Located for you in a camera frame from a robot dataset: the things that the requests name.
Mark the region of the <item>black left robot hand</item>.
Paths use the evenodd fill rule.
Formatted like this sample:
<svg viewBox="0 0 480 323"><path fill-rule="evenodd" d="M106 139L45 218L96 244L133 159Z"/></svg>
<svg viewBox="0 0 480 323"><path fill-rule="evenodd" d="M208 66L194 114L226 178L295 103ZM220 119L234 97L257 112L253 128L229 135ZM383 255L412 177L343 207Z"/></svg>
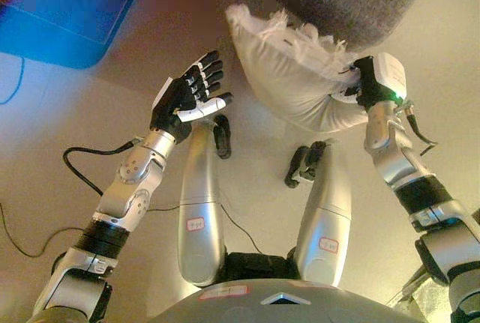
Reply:
<svg viewBox="0 0 480 323"><path fill-rule="evenodd" d="M177 144L191 133L193 121L216 113L233 101L229 92L214 96L224 77L223 62L217 50L196 60L179 77L159 92L152 107L151 130L162 130Z"/></svg>

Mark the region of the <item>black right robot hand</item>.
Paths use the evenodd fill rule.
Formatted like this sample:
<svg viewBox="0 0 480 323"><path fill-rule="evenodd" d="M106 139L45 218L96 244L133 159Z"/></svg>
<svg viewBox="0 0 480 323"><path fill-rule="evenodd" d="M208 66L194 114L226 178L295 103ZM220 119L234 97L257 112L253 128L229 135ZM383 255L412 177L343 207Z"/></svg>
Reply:
<svg viewBox="0 0 480 323"><path fill-rule="evenodd" d="M357 103L366 111L379 102L389 101L401 106L407 98L404 66L393 55L380 52L359 58L341 72L358 73L355 83L332 97L343 103Z"/></svg>

